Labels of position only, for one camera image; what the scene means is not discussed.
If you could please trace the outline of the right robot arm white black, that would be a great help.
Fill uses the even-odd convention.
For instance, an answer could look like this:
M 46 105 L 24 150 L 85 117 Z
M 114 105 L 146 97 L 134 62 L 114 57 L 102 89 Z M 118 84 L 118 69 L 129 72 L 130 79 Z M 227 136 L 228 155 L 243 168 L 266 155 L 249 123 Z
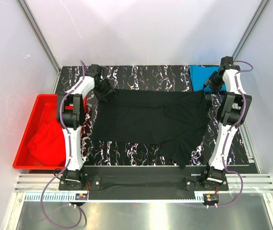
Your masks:
M 200 179 L 205 190 L 214 190 L 226 182 L 226 160 L 232 140 L 240 125 L 244 123 L 252 102 L 252 97 L 243 89 L 240 80 L 242 72 L 233 57 L 225 56 L 221 58 L 218 70 L 213 72 L 204 84 L 204 87 L 210 87 L 213 92 L 220 92 L 223 86 L 226 87 L 226 94 L 217 111 L 217 141 Z

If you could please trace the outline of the black t shirt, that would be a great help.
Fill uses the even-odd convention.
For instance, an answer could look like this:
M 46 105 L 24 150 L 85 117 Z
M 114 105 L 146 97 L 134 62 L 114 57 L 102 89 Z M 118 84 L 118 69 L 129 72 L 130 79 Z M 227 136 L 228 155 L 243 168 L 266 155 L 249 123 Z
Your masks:
M 161 155 L 184 169 L 209 120 L 203 91 L 115 89 L 98 103 L 91 140 L 161 145 Z

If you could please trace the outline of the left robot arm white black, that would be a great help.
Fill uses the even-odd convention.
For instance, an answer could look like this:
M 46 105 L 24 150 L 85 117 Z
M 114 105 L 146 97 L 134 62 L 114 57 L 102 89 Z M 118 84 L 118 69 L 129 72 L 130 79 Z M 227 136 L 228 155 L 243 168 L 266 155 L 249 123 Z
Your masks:
M 77 83 L 65 93 L 57 95 L 57 121 L 62 128 L 65 146 L 65 167 L 61 171 L 63 183 L 69 182 L 73 188 L 80 190 L 86 185 L 81 153 L 81 130 L 85 121 L 83 100 L 93 92 L 99 102 L 106 102 L 107 97 L 115 91 L 108 79 L 102 78 L 100 65 L 82 65 L 82 76 Z

